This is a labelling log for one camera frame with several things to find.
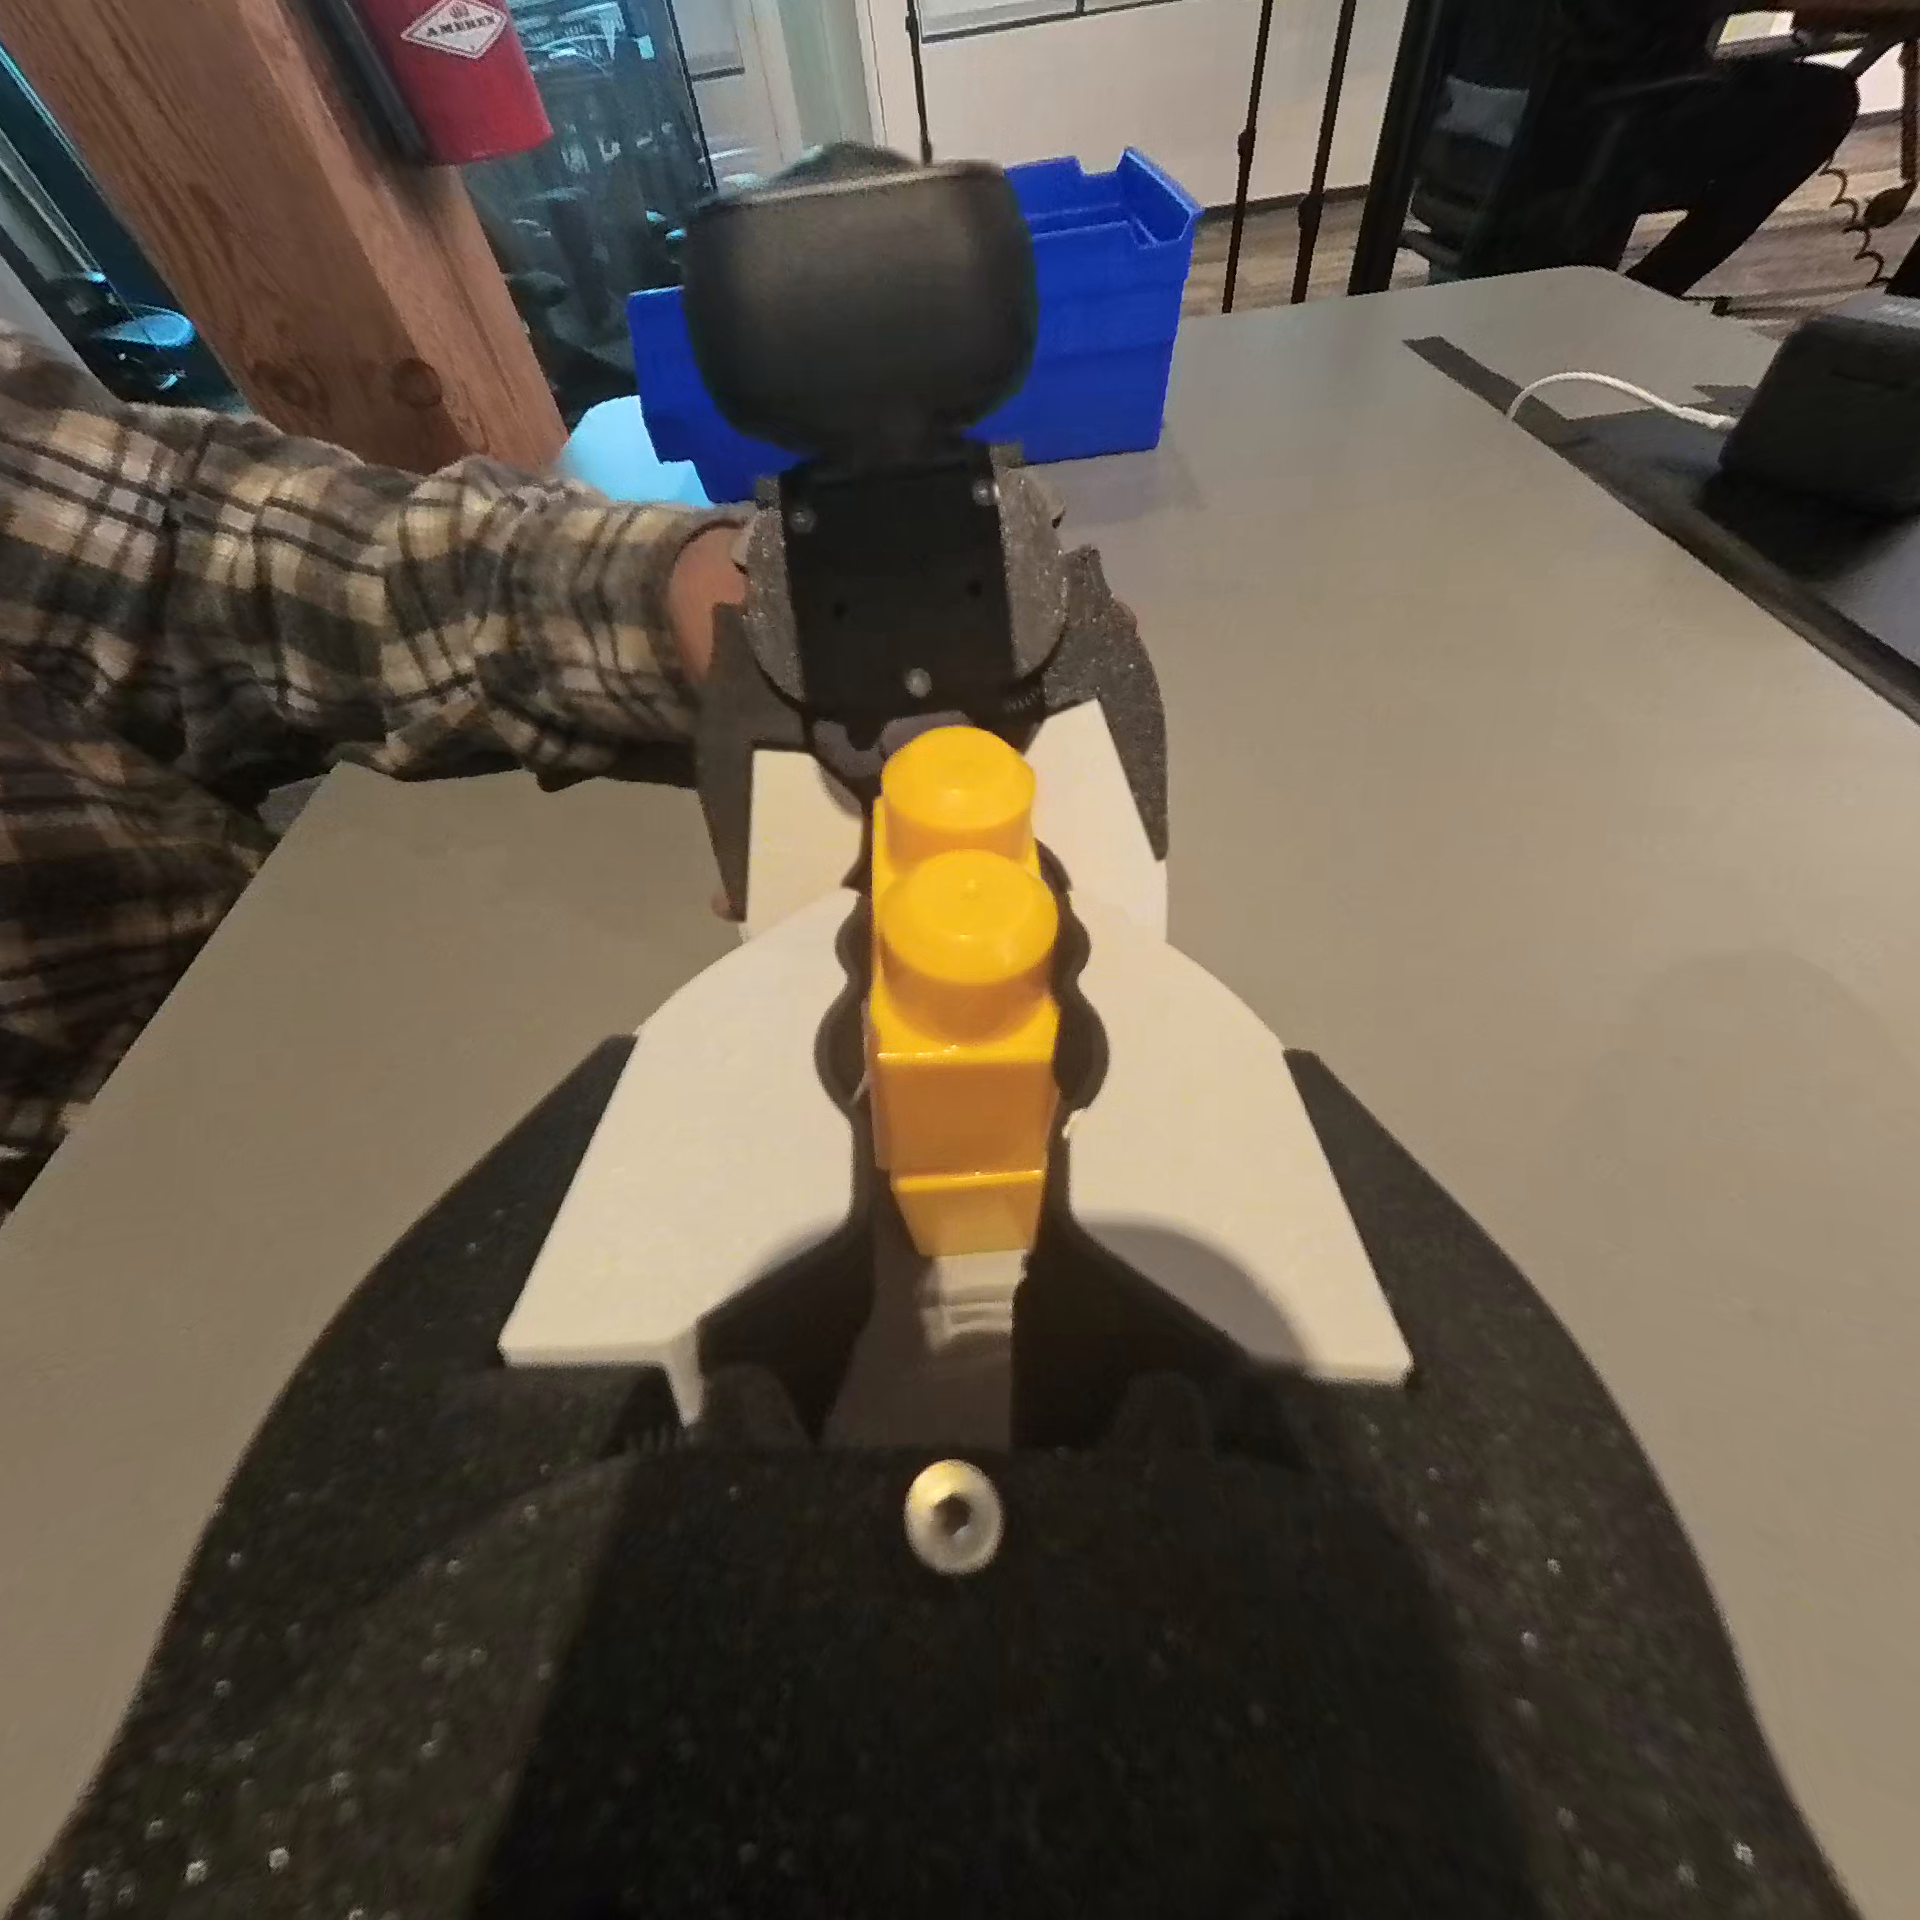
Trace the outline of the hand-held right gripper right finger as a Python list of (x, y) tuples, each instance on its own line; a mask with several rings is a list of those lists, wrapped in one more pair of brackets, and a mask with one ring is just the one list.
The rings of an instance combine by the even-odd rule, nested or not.
[(1290, 1052), (1205, 968), (1074, 897), (1068, 1118), (1020, 1283), (1020, 1436), (1093, 1443), (1185, 1376), (1399, 1395), (1415, 1360)]

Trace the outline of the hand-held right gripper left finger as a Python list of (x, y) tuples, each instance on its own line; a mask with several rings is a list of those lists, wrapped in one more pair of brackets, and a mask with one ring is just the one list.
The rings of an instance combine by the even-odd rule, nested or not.
[(683, 1424), (722, 1369), (824, 1427), (873, 1308), (868, 1177), (829, 1093), (849, 886), (714, 961), (634, 1033), (497, 1342), (512, 1369), (651, 1369)]

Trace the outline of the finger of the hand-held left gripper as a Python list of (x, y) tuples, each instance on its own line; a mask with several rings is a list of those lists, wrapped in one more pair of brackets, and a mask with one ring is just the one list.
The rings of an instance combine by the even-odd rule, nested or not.
[(1164, 944), (1165, 857), (1152, 850), (1105, 712), (1080, 705), (1055, 714), (1032, 741), (1032, 825), (1074, 907), (1100, 907)]
[(842, 929), (871, 876), (871, 809), (815, 756), (759, 748), (748, 860), (748, 942), (793, 918)]

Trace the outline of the yellow single-stud mega block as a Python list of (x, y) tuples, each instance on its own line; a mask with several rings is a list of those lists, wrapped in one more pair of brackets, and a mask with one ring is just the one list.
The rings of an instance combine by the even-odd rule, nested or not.
[(1041, 1235), (1048, 1169), (895, 1173), (889, 1186), (923, 1260), (1027, 1256)]

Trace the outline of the yellow two-stud mega block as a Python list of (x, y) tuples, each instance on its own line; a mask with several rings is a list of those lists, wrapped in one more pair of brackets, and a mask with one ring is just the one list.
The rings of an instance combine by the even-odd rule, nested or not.
[(1029, 762), (981, 726), (937, 726), (882, 765), (866, 1033), (880, 1164), (898, 1179), (1044, 1166), (1063, 912), (1036, 802)]

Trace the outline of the blue plastic bin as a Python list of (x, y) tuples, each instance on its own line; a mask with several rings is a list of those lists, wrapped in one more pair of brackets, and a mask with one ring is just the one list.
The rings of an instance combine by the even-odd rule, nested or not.
[[(1021, 390), (981, 432), (1018, 443), (1032, 465), (1154, 448), (1200, 202), (1139, 149), (1103, 173), (1044, 158), (1008, 179), (1036, 250), (1041, 346)], [(631, 292), (628, 330), (647, 438), (660, 461), (697, 474), (703, 500), (751, 498), (792, 465), (721, 416), (693, 360), (682, 288)]]

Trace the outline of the person's left forearm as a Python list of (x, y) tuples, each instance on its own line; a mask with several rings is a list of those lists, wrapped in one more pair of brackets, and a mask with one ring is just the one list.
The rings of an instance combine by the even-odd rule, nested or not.
[(185, 781), (357, 762), (576, 784), (691, 738), (666, 576), (733, 517), (113, 401), (12, 326), (3, 456), (4, 685)]

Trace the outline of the person's left hand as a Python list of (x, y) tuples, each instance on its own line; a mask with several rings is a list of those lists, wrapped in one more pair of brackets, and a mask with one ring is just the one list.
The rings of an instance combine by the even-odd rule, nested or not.
[(717, 618), (745, 603), (744, 538), (740, 521), (714, 521), (683, 541), (666, 576), (667, 637), (675, 644), (679, 673), (695, 689), (711, 675)]

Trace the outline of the red fire extinguisher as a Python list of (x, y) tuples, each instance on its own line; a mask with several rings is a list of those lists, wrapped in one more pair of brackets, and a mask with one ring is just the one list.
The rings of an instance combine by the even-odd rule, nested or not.
[(465, 169), (540, 150), (554, 126), (497, 2), (304, 2), (368, 129), (403, 162)]

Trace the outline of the wooden pillar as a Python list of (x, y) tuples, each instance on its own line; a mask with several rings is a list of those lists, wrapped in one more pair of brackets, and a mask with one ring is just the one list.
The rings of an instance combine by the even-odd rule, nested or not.
[(3, 24), (261, 416), (421, 474), (561, 458), (461, 176), (384, 150), (301, 5), (4, 2)]

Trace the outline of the black power adapter cube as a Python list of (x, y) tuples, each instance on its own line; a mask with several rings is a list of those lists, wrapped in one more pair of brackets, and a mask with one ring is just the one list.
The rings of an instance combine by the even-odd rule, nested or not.
[(1882, 518), (1917, 509), (1917, 301), (1872, 296), (1789, 333), (1720, 474)]

